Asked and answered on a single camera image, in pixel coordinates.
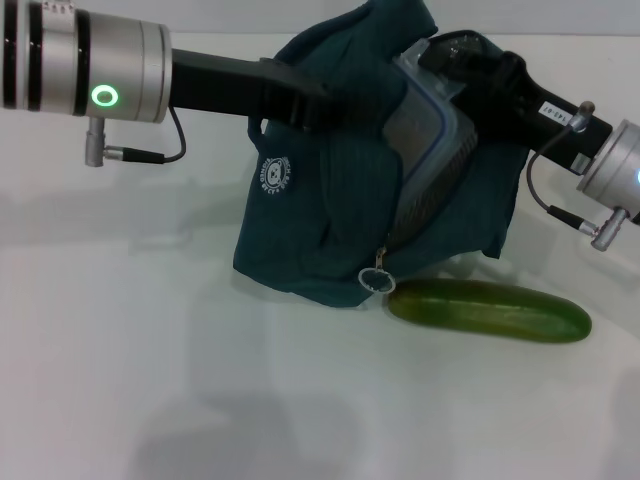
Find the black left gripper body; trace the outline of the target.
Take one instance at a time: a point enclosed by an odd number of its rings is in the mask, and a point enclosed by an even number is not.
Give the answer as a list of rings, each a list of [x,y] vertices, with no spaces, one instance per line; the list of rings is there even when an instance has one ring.
[[[172,51],[169,105],[174,108],[289,121],[291,87],[267,61]]]

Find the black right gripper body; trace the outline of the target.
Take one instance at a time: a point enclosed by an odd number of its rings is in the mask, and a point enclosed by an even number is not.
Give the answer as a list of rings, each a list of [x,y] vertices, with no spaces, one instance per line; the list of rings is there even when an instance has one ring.
[[[465,85],[454,104],[484,141],[504,141],[538,151],[568,125],[578,107],[540,87],[524,59],[501,54],[503,86]]]

